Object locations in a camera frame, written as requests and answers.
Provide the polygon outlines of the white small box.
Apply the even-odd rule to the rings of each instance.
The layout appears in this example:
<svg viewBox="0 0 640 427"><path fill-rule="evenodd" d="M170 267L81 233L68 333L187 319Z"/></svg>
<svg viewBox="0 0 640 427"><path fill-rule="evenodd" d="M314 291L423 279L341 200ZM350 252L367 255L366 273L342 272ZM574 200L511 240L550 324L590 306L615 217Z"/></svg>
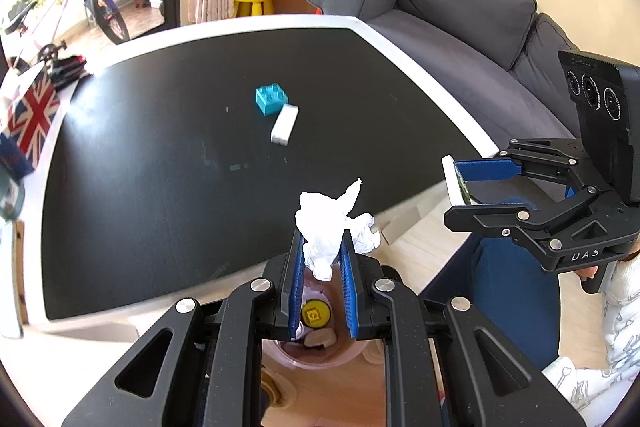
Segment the white small box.
<svg viewBox="0 0 640 427"><path fill-rule="evenodd" d="M270 141L274 144L287 146L290 141L293 128L299 113L299 108L295 105L285 104L274 123Z"/></svg>

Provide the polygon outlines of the yellow plastic stool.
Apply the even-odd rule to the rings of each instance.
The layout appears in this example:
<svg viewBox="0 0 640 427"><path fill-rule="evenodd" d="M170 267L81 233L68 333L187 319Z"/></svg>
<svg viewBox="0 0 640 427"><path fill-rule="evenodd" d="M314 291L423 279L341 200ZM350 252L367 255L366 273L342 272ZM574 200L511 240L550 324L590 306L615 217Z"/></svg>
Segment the yellow plastic stool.
<svg viewBox="0 0 640 427"><path fill-rule="evenodd" d="M233 0L233 16L273 15L273 0Z"/></svg>

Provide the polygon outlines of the teal toy brick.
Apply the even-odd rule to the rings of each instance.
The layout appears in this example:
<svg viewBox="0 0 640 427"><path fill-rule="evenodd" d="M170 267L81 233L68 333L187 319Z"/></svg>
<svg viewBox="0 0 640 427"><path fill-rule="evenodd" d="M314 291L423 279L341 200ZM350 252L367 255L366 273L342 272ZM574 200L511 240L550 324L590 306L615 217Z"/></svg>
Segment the teal toy brick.
<svg viewBox="0 0 640 427"><path fill-rule="evenodd" d="M270 116L279 113L288 104L288 96L277 83L271 83L255 90L255 102L262 115Z"/></svg>

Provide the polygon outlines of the union jack box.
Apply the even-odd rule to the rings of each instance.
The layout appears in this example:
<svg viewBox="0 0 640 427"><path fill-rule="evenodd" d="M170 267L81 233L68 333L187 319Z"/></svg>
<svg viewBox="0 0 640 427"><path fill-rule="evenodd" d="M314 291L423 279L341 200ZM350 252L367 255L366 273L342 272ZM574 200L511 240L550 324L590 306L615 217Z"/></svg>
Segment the union jack box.
<svg viewBox="0 0 640 427"><path fill-rule="evenodd" d="M60 108L58 92L41 68L26 76L14 98L6 98L8 106L1 109L1 161L17 179L37 168Z"/></svg>

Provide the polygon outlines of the person's blue trouser leg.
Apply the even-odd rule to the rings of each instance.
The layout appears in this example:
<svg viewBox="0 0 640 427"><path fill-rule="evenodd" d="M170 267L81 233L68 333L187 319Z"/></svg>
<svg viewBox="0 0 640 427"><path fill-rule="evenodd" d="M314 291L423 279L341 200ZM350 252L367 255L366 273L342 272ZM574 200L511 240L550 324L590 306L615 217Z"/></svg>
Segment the person's blue trouser leg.
<svg viewBox="0 0 640 427"><path fill-rule="evenodd" d="M559 356L558 276L510 239L470 235L420 296L439 303L469 299L538 369Z"/></svg>

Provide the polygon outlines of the pink trash bin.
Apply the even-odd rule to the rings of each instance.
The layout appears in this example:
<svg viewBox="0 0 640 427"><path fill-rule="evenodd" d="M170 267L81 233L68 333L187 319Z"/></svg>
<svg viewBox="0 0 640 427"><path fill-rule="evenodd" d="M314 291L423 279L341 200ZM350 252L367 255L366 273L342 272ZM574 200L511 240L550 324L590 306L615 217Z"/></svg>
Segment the pink trash bin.
<svg viewBox="0 0 640 427"><path fill-rule="evenodd" d="M340 274L318 281L306 269L299 322L292 340L265 340L262 352L289 369L333 369L355 359L384 362L380 340L355 340L346 324Z"/></svg>

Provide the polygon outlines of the bicycle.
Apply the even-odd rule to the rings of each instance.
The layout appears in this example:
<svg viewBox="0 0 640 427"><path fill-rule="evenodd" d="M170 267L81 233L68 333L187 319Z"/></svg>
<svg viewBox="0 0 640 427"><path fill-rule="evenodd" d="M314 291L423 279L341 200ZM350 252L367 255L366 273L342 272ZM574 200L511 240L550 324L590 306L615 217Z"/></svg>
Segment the bicycle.
<svg viewBox="0 0 640 427"><path fill-rule="evenodd" d="M24 0L22 8L3 24L2 34L16 35L33 44L46 44L62 38L67 14L80 15L91 27L101 29L112 43L130 39L129 30L116 0Z"/></svg>

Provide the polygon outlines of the grey sofa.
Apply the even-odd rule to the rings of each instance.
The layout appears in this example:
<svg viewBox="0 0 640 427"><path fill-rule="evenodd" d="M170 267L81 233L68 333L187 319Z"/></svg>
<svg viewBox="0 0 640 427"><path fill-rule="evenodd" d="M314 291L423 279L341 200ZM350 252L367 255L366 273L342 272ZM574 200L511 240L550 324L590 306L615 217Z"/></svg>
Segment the grey sofa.
<svg viewBox="0 0 640 427"><path fill-rule="evenodd" d="M366 22L431 74L498 147L576 139L559 61L576 46L536 0L307 0Z"/></svg>

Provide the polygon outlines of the white tissue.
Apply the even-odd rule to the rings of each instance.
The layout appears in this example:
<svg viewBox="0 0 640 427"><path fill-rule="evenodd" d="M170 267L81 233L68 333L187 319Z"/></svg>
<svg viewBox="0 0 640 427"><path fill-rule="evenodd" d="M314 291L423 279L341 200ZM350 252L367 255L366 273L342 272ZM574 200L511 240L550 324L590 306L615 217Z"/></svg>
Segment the white tissue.
<svg viewBox="0 0 640 427"><path fill-rule="evenodd" d="M358 178L337 198L321 193L303 192L299 210L295 213L296 228L304 238L303 254L306 268L317 281L332 280L332 265L341 249L343 234L349 231L357 254L370 254L381 246L382 237L373 231L374 217L361 213L349 217L360 194Z"/></svg>

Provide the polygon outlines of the black red bag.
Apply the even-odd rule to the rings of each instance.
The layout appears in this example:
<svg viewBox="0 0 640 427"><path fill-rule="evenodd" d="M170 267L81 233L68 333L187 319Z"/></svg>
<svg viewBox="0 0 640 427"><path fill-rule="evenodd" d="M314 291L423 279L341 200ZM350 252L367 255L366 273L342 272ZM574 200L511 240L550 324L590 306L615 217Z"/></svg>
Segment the black red bag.
<svg viewBox="0 0 640 427"><path fill-rule="evenodd" d="M47 77L58 92L88 76L85 57L82 55L60 57L60 53L66 49L67 43L62 40L59 44L49 43L43 46L38 52L38 61L44 63Z"/></svg>

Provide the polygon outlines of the beige zip pouch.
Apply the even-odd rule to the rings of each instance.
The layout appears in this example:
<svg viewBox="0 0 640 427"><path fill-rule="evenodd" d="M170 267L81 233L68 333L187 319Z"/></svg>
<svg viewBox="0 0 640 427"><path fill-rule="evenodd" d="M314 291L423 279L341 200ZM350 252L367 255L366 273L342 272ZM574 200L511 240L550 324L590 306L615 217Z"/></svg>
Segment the beige zip pouch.
<svg viewBox="0 0 640 427"><path fill-rule="evenodd" d="M469 193L469 189L454 162L454 158L450 155L442 158L442 171L445 176L446 190L450 204L453 206L472 205L473 199Z"/></svg>

